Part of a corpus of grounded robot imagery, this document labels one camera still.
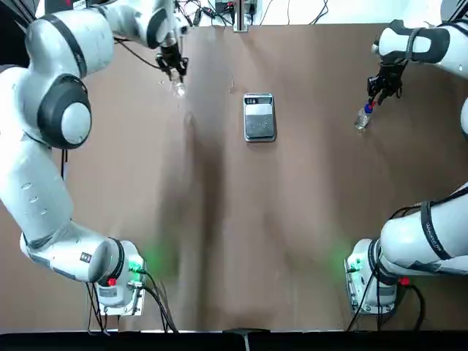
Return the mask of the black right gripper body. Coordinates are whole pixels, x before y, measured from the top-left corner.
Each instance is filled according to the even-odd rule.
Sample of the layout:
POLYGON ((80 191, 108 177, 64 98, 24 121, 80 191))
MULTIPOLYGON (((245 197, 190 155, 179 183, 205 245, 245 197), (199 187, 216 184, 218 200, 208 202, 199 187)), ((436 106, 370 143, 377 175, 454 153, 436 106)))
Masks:
POLYGON ((395 83, 401 81, 403 72, 407 66, 406 60, 394 62, 380 62, 380 70, 378 73, 379 80, 383 83, 395 83))

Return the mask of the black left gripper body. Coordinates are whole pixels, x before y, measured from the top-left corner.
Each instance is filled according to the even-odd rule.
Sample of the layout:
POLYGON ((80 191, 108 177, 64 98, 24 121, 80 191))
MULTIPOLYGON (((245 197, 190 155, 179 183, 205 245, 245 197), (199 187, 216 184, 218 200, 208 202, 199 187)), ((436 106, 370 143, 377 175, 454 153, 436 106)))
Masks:
POLYGON ((179 65, 182 62, 182 55, 178 43, 162 46, 160 54, 165 65, 179 65))

